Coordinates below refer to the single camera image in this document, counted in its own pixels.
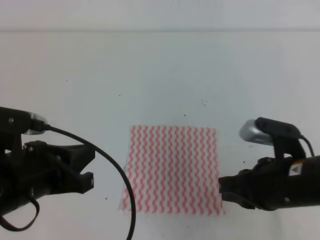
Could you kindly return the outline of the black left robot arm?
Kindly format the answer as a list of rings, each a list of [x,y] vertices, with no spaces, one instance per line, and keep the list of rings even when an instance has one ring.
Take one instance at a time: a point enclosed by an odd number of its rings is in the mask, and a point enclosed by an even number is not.
[[[87,145],[58,146],[28,142],[18,161],[0,156],[0,213],[6,215],[44,196],[84,194],[94,188],[94,175],[82,170],[95,158]]]

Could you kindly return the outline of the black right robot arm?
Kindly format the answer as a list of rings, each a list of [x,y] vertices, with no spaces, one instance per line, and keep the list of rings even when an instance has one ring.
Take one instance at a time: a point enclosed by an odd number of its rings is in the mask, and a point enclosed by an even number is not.
[[[218,179],[219,193],[225,202],[245,209],[278,209],[320,204],[320,158],[264,157],[252,169]]]

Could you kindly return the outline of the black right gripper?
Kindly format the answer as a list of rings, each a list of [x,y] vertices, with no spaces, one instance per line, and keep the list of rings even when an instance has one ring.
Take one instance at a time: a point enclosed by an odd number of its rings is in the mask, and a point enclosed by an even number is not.
[[[290,174],[299,159],[286,157],[277,162],[274,158],[261,158],[252,169],[243,169],[237,175],[218,179],[222,200],[238,204],[244,209],[275,211],[298,208],[298,175]]]

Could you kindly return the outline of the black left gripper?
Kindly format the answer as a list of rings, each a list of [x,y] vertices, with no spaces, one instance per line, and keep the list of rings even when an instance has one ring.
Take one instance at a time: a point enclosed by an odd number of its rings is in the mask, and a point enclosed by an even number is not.
[[[47,195],[84,194],[94,188],[94,174],[80,172],[96,157],[90,146],[29,142],[14,164],[13,147],[0,145],[0,214],[6,215]]]

